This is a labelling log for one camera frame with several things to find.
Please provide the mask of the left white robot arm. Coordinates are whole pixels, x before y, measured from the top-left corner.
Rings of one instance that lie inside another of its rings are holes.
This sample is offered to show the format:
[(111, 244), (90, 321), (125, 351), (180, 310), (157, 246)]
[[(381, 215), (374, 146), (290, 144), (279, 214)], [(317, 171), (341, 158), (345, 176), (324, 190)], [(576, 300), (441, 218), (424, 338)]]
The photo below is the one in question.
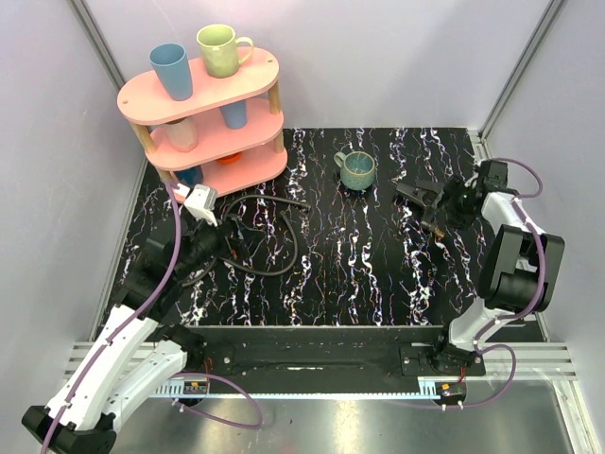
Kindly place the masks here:
[(216, 226), (175, 218), (152, 231), (76, 371), (47, 404), (29, 407), (22, 418), (43, 452), (108, 453), (124, 423), (165, 382), (183, 378), (182, 390), (171, 396), (188, 407), (209, 379), (231, 371), (231, 344), (161, 322), (189, 275), (230, 252), (238, 233), (235, 217)]

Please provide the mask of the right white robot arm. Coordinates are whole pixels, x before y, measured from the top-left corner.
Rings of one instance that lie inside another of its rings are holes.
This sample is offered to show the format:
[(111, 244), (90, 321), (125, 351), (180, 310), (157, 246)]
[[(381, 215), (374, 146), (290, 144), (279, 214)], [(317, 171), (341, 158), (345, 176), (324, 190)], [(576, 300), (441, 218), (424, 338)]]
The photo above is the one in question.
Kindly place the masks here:
[(506, 324), (549, 306), (564, 240), (527, 213), (526, 195), (509, 186), (511, 163), (508, 158), (482, 160), (468, 180), (455, 175), (446, 183), (398, 184), (398, 195), (420, 208), (422, 227), (435, 236), (443, 236), (444, 227), (468, 229), (479, 218), (495, 233), (475, 301), (431, 343), (401, 348), (404, 375), (483, 375), (486, 340)]

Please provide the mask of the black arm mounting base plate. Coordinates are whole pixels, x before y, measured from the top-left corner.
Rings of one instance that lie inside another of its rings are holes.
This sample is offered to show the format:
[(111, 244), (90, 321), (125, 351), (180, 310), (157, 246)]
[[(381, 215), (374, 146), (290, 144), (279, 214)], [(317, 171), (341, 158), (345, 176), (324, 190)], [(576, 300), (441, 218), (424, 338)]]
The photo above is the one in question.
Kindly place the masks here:
[(482, 357), (454, 353), (441, 327), (204, 326), (161, 330), (191, 336), (191, 372), (213, 374), (213, 393), (228, 378), (250, 394), (416, 393), (421, 377), (486, 374)]

